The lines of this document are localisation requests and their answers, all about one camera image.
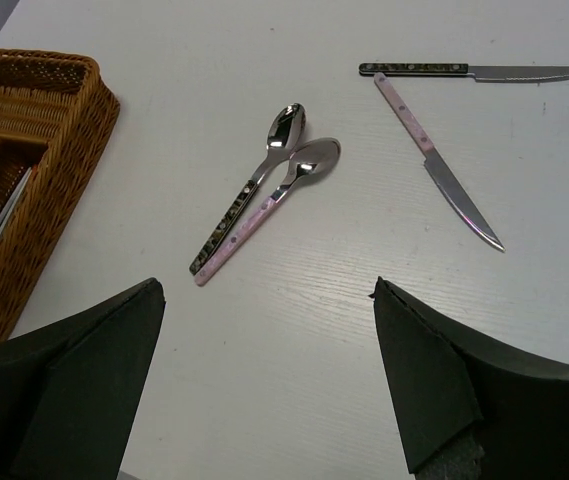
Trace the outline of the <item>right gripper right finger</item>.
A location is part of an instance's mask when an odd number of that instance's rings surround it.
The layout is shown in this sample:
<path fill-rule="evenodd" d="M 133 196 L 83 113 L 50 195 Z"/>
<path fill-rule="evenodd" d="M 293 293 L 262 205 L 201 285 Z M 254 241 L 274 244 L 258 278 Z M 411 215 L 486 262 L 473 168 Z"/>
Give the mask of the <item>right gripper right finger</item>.
<path fill-rule="evenodd" d="M 472 329 L 388 280 L 372 298 L 410 474 L 569 479 L 569 364 Z"/>

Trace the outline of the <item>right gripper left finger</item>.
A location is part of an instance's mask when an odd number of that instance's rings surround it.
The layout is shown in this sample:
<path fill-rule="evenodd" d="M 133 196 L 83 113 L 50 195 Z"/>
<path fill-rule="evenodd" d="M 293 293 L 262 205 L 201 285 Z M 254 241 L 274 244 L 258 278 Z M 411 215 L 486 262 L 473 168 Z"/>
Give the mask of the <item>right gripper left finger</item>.
<path fill-rule="evenodd" d="M 115 479 L 165 311 L 149 278 L 0 343 L 0 479 Z"/>

